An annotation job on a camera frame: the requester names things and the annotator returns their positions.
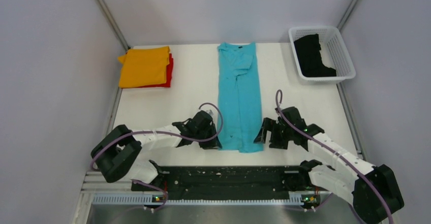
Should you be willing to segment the cyan t shirt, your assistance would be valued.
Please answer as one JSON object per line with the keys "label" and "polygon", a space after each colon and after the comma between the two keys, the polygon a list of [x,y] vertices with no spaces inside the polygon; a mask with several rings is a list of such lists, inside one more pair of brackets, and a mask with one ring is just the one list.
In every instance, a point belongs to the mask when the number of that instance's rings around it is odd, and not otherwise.
{"label": "cyan t shirt", "polygon": [[218,138],[222,149],[263,151],[262,144],[254,143],[263,120],[256,44],[221,43],[218,57],[218,107],[222,114]]}

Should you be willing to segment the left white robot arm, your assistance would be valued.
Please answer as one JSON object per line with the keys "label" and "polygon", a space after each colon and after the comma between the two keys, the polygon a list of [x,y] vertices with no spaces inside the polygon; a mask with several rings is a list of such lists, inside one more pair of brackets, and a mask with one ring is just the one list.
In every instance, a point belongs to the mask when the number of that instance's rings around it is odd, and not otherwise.
{"label": "left white robot arm", "polygon": [[126,125],[115,127],[90,153],[91,167],[98,169],[106,182],[137,180],[157,190],[163,176],[157,164],[144,159],[145,153],[199,143],[202,149],[221,149],[211,111],[198,111],[192,118],[173,122],[156,130],[133,131]]}

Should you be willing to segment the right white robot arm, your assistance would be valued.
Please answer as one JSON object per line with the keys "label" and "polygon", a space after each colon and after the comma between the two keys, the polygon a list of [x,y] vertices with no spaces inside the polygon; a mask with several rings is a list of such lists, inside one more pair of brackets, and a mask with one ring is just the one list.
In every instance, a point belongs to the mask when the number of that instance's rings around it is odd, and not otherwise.
{"label": "right white robot arm", "polygon": [[405,203],[394,172],[385,164],[375,166],[335,143],[316,124],[306,124],[296,107],[276,109],[276,120],[264,118],[255,143],[264,143],[270,132],[269,146],[287,149],[292,141],[316,159],[302,161],[298,180],[288,184],[326,189],[346,201],[364,223],[380,223]]}

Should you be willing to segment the folded red t shirt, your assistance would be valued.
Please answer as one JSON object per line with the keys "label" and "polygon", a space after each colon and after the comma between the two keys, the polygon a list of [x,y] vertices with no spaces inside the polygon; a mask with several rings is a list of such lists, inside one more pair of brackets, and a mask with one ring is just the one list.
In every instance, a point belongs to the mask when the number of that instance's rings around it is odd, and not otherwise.
{"label": "folded red t shirt", "polygon": [[169,64],[166,67],[166,82],[163,84],[153,84],[153,85],[146,85],[141,86],[140,88],[154,88],[154,87],[164,87],[164,88],[170,88],[171,87],[171,81],[172,81],[172,72],[174,68],[174,59],[172,57],[172,54],[169,54]]}

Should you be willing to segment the folded orange t shirt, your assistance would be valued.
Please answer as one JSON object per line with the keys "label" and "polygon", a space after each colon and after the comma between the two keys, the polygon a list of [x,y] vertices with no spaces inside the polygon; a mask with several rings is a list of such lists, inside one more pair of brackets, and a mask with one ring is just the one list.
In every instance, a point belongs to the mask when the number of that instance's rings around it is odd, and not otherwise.
{"label": "folded orange t shirt", "polygon": [[170,79],[170,47],[129,49],[117,60],[122,65],[118,87],[167,86]]}

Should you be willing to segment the white plastic basket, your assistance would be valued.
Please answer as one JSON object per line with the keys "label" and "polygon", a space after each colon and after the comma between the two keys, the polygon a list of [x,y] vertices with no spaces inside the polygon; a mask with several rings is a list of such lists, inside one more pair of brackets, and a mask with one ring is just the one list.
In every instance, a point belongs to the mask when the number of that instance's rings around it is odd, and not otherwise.
{"label": "white plastic basket", "polygon": [[[356,70],[347,50],[340,31],[334,26],[299,26],[290,28],[288,31],[291,41],[291,49],[297,68],[299,81],[302,84],[336,84],[345,80],[353,79]],[[335,77],[305,77],[300,69],[299,61],[295,51],[294,41],[301,37],[318,34],[321,45],[321,56],[323,64],[336,70]]]}

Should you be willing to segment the black t shirt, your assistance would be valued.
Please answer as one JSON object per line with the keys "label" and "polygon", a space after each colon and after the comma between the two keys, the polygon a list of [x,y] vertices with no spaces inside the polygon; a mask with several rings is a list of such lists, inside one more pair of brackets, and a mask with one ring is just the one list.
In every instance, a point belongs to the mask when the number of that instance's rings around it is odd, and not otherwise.
{"label": "black t shirt", "polygon": [[312,34],[294,41],[302,74],[305,77],[335,77],[336,70],[323,64],[319,35]]}

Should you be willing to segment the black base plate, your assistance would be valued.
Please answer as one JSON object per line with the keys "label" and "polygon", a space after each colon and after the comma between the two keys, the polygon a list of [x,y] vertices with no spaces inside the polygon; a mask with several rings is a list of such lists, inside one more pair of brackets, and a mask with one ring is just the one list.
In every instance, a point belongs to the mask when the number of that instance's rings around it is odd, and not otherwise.
{"label": "black base plate", "polygon": [[151,185],[169,200],[286,200],[294,192],[317,194],[301,166],[161,167]]}

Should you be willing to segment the left aluminium corner post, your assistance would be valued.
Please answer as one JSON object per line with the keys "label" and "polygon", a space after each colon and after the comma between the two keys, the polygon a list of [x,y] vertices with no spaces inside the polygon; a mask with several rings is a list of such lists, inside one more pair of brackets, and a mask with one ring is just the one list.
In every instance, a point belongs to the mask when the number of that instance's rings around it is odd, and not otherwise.
{"label": "left aluminium corner post", "polygon": [[110,26],[111,30],[114,33],[114,36],[119,41],[121,46],[125,51],[130,49],[130,45],[127,43],[123,33],[120,30],[120,27],[118,26],[116,20],[114,19],[111,11],[109,10],[108,5],[106,4],[105,0],[95,0],[96,4],[98,5],[99,9],[101,10],[103,16],[105,17],[108,25]]}

